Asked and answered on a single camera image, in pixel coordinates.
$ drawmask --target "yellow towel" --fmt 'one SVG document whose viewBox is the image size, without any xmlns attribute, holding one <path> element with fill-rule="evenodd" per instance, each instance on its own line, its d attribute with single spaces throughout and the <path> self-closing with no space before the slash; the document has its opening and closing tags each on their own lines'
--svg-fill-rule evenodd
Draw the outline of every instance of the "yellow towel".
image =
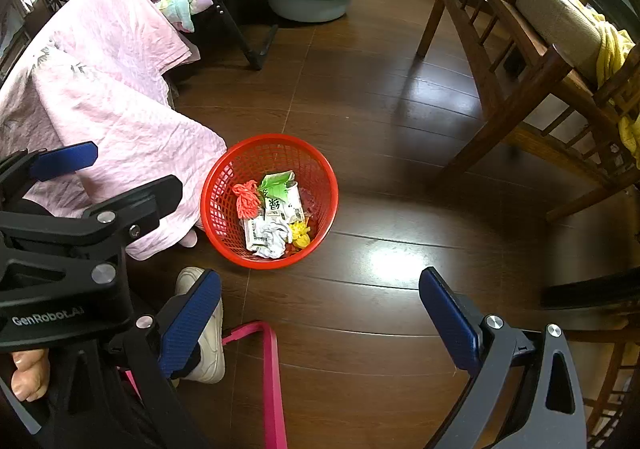
<svg viewBox="0 0 640 449">
<path fill-rule="evenodd" d="M 580 0 L 568 1 L 582 12 L 600 34 L 600 53 L 596 62 L 599 88 L 620 69 L 629 51 L 634 47 L 634 42 L 626 30 L 616 30 L 616 27 L 607 22 L 602 14 L 585 7 Z M 635 122 L 632 122 L 628 116 L 622 117 L 618 122 L 618 130 L 622 143 L 636 158 L 636 167 L 640 169 L 640 116 Z"/>
</svg>

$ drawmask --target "blue gripper pad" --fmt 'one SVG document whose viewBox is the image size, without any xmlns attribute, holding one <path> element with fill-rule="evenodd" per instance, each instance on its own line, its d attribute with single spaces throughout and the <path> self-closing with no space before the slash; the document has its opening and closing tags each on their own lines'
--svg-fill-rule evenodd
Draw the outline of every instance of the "blue gripper pad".
<svg viewBox="0 0 640 449">
<path fill-rule="evenodd" d="M 39 155 L 31 164 L 29 174 L 41 182 L 91 167 L 98 159 L 98 146 L 82 142 Z"/>
<path fill-rule="evenodd" d="M 198 337 L 220 301 L 222 283 L 216 272 L 205 270 L 198 282 L 200 284 L 193 293 L 190 292 L 191 295 L 187 294 L 189 300 L 162 336 L 158 364 L 166 378 L 172 372 L 184 368 Z"/>
<path fill-rule="evenodd" d="M 474 377 L 482 366 L 479 338 L 463 312 L 456 294 L 443 281 L 440 274 L 428 267 L 420 274 L 420 299 L 436 326 L 442 341 L 459 369 Z"/>
</svg>

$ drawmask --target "red plastic basket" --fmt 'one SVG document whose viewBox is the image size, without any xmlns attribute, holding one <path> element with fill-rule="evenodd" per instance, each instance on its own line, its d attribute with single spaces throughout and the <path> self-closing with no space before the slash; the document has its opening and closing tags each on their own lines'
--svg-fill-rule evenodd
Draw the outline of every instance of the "red plastic basket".
<svg viewBox="0 0 640 449">
<path fill-rule="evenodd" d="M 318 231 L 311 244 L 282 259 L 264 259 L 246 249 L 231 187 L 266 174 L 292 170 L 300 188 L 315 199 Z M 226 259 L 249 269 L 281 269 L 311 254 L 326 236 L 338 210 L 338 182 L 315 147 L 286 134 L 262 134 L 230 148 L 213 166 L 202 188 L 200 214 L 209 241 Z"/>
</svg>

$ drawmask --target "metal screw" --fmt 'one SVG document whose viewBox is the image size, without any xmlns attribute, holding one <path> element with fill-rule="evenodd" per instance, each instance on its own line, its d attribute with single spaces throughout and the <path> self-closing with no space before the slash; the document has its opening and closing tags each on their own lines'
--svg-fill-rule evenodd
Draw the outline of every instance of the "metal screw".
<svg viewBox="0 0 640 449">
<path fill-rule="evenodd" d="M 549 324 L 549 326 L 546 327 L 546 331 L 554 337 L 559 337 L 562 335 L 562 330 L 557 324 Z"/>
<path fill-rule="evenodd" d="M 111 263 L 100 263 L 91 271 L 91 279 L 98 285 L 106 285 L 116 277 L 116 268 Z"/>
<path fill-rule="evenodd" d="M 151 315 L 143 315 L 138 317 L 136 321 L 136 326 L 140 329 L 149 328 L 154 323 L 154 318 Z"/>
<path fill-rule="evenodd" d="M 103 210 L 98 214 L 98 221 L 100 223 L 111 223 L 116 219 L 116 213 L 112 210 Z"/>
<path fill-rule="evenodd" d="M 497 315 L 489 315 L 486 318 L 486 324 L 489 328 L 493 328 L 494 330 L 499 330 L 504 326 L 504 321 L 500 319 Z"/>
<path fill-rule="evenodd" d="M 140 226 L 137 224 L 131 225 L 129 227 L 129 236 L 133 239 L 136 239 L 140 235 Z"/>
</svg>

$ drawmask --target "beige cushion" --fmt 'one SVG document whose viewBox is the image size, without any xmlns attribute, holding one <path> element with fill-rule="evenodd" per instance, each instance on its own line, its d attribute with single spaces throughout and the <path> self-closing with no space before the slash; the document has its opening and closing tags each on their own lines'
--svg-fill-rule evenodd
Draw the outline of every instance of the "beige cushion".
<svg viewBox="0 0 640 449">
<path fill-rule="evenodd" d="M 572 65 L 596 83 L 600 34 L 568 0 L 516 0 L 516 7 L 547 44 L 555 44 Z"/>
</svg>

